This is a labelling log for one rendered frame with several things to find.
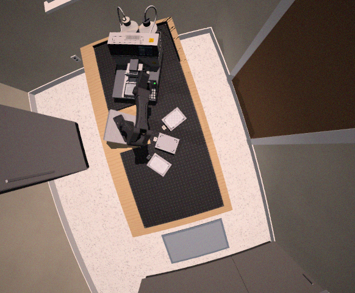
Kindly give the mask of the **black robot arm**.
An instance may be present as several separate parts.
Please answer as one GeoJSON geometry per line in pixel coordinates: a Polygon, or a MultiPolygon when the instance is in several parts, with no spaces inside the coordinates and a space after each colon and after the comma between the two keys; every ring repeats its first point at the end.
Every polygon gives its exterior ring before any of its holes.
{"type": "Polygon", "coordinates": [[[130,146],[145,147],[152,134],[147,121],[150,91],[146,89],[149,89],[149,76],[150,75],[146,73],[145,70],[138,70],[138,79],[132,92],[132,94],[135,95],[134,101],[136,103],[135,127],[133,121],[124,120],[122,115],[113,118],[124,141],[130,146]],[[142,133],[146,134],[143,135],[142,133]]]}

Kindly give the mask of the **white plastic bottle with black cap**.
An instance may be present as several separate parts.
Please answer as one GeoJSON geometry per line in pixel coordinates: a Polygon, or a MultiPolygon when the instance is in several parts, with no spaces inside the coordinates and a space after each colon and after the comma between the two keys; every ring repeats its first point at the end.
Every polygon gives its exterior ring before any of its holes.
{"type": "MultiPolygon", "coordinates": [[[[140,25],[140,28],[139,28],[140,33],[149,33],[154,22],[150,21],[150,19],[148,17],[146,17],[146,21],[145,21],[145,18],[143,18],[142,22],[143,23],[140,25]]],[[[155,23],[151,33],[158,34],[156,23],[155,23]]]]}
{"type": "Polygon", "coordinates": [[[123,25],[122,25],[122,31],[121,32],[140,32],[138,24],[135,21],[131,21],[128,16],[123,18],[123,25]]]}

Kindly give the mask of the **light grey machine housing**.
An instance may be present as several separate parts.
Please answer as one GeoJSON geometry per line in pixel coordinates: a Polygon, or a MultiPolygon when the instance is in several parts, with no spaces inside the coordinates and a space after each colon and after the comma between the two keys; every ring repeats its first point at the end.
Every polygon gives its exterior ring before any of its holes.
{"type": "Polygon", "coordinates": [[[112,98],[134,101],[135,95],[125,95],[126,84],[136,84],[138,70],[145,70],[150,75],[148,82],[152,83],[149,103],[157,103],[163,61],[159,34],[110,32],[107,45],[118,64],[112,98]]]}

